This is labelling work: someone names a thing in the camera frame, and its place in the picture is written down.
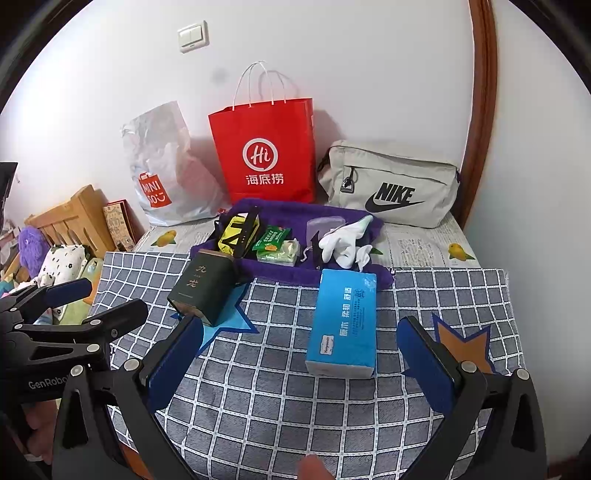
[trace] wooden headboard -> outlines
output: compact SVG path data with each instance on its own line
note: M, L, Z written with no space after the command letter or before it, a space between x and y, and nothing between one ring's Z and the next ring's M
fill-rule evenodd
M103 202L92 185L76 192L68 202L31 215L26 225L38 228L50 245L87 245L92 254L105 258L115 244L103 215Z

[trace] blue tissue box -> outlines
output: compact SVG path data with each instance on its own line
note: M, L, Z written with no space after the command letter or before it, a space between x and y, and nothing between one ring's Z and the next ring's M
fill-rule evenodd
M312 375L370 378L375 369L373 273L324 269L306 367Z

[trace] bedsheet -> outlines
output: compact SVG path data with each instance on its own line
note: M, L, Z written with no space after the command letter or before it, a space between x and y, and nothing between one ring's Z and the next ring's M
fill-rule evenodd
M91 314L142 298L148 321L115 342L112 368L142 358L176 320L166 295L187 262L182 254L107 254ZM317 289L255 279L242 307L259 334L223 333L191 364L168 407L156 413L183 458L205 478L295 478L297 461L318 454L337 478L398 478L442 416L405 377L398 319L412 314L433 334L431 312L463 336L491 325L498 372L525 367L502 270L403 269L377 297L377 375L317 378L304 358ZM134 447L117 408L117 435ZM467 467L488 420L475 423L452 478Z
M193 245L207 240L214 219L174 227L153 226L134 248L134 252L188 253ZM473 260L449 258L450 244L458 244ZM480 268L477 257L455 218L448 213L437 228L419 228L385 223L374 246L383 255L371 255L372 263L392 267Z

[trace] purple plush toy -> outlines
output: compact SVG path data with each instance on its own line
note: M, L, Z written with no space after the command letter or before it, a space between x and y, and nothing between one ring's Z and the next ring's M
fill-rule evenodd
M26 226L18 235L18 251L21 254L21 265L29 271L31 278L39 275L49 244L41 231L33 226Z

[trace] hand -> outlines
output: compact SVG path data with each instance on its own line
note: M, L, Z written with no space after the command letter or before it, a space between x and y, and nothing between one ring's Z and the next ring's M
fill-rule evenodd
M27 423L33 434L27 440L27 450L42 457L47 465L53 460L53 433L56 429L57 405L55 400L23 406Z
M297 468L298 480L335 480L316 455L302 458Z

